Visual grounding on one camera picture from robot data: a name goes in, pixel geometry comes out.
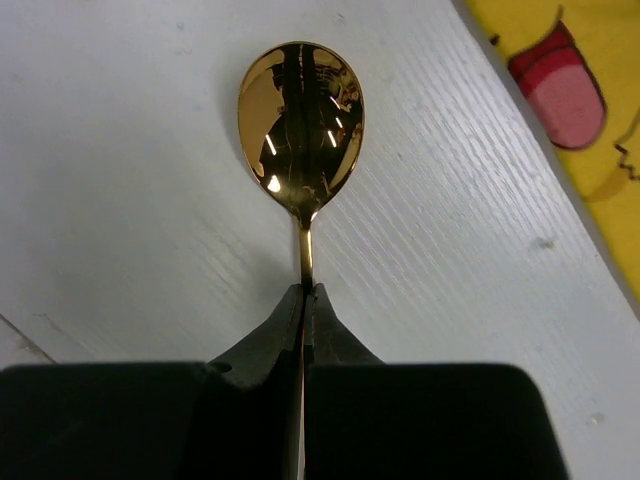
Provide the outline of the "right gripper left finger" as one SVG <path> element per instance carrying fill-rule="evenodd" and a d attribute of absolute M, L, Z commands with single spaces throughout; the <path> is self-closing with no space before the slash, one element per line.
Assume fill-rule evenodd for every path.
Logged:
<path fill-rule="evenodd" d="M 290 286 L 273 312 L 210 366 L 230 389 L 224 447 L 254 477 L 296 479 L 302 410 L 305 289 Z"/>

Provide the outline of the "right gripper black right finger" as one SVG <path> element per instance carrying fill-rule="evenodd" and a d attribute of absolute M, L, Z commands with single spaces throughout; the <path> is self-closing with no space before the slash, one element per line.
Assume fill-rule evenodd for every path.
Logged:
<path fill-rule="evenodd" d="M 316 285 L 304 313 L 304 477 L 350 479 L 369 468 L 376 401 L 370 397 L 384 362 L 338 318 L 326 288 Z"/>

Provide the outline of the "gold spoon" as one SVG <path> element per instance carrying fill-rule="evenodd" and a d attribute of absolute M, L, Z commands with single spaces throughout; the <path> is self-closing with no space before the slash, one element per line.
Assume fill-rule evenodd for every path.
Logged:
<path fill-rule="evenodd" d="M 306 299 L 313 278 L 312 223 L 354 170 L 364 130 L 362 89 L 334 51 L 288 42 L 247 70 L 238 96 L 242 151 L 256 182 L 293 218 Z"/>

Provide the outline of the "blue yellow printed cloth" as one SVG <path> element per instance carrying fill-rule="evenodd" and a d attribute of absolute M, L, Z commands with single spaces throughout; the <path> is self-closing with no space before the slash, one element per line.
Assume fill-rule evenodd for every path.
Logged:
<path fill-rule="evenodd" d="M 639 4 L 469 1 L 633 293 L 639 291 Z"/>

